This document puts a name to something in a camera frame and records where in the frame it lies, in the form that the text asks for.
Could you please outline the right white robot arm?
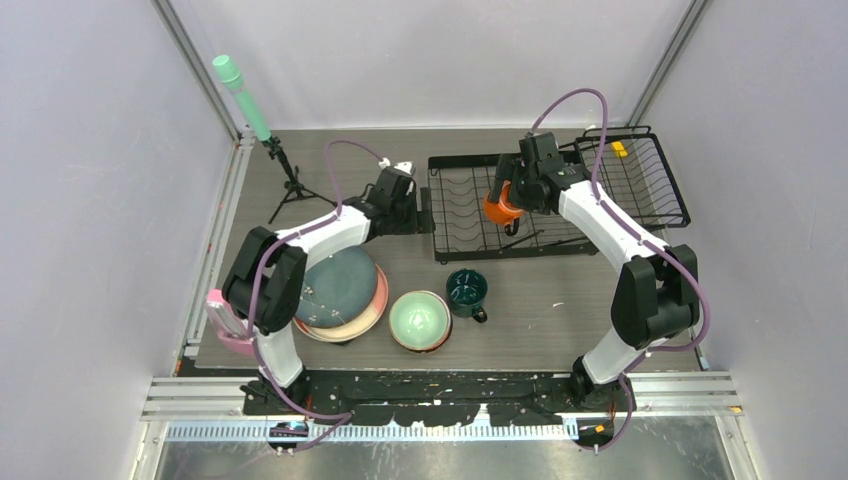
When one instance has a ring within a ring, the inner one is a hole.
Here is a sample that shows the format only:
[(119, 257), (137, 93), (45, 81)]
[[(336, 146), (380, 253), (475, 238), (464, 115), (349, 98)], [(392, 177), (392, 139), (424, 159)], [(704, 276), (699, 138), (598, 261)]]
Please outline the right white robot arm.
[(493, 223), (523, 213), (557, 214), (577, 227), (618, 275), (610, 307), (611, 328), (573, 364), (574, 403), (596, 410), (610, 384), (666, 341), (706, 324), (707, 306), (697, 281), (697, 257), (685, 245), (670, 246), (632, 219), (602, 189), (597, 157), (590, 167), (570, 163), (551, 133), (527, 134), (517, 154), (498, 157), (485, 200)]

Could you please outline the black wire dish rack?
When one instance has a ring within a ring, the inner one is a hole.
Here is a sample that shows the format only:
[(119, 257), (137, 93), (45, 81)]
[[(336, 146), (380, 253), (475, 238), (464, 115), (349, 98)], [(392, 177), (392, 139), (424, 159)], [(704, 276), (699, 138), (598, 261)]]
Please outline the black wire dish rack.
[(493, 186), (498, 160), (497, 154), (428, 159), (436, 261), (447, 264), (598, 252), (575, 226), (555, 215), (524, 214), (512, 236), (503, 226), (489, 221), (483, 200)]

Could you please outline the dark green mug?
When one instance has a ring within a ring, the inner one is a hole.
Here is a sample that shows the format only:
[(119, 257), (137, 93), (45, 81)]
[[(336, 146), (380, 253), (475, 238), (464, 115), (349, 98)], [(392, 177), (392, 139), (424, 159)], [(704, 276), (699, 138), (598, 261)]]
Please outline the dark green mug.
[(456, 270), (448, 276), (445, 288), (446, 301), (453, 315), (472, 318), (478, 323), (488, 321), (484, 309), (488, 282), (482, 273), (473, 269)]

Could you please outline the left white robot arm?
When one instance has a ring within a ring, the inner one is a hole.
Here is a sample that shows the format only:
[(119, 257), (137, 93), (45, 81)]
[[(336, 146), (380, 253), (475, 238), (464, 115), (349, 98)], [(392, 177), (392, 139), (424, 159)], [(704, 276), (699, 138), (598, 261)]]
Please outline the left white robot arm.
[(415, 167), (401, 162), (381, 169), (364, 197), (351, 197), (330, 213), (296, 228), (250, 230), (221, 288), (247, 334), (262, 375), (272, 384), (268, 400), (280, 412), (298, 412), (307, 398), (297, 380), (303, 371), (290, 323), (306, 272), (329, 256), (382, 236), (430, 233), (432, 213), (418, 208)]

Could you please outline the orange mug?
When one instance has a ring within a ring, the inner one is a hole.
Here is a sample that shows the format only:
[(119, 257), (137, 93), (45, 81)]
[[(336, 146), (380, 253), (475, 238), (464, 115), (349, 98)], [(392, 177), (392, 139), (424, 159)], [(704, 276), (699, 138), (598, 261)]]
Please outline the orange mug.
[(509, 201), (510, 187), (511, 182), (504, 181), (498, 194), (492, 188), (484, 196), (483, 213), (490, 222), (501, 226), (506, 236), (513, 237), (518, 233), (525, 211)]

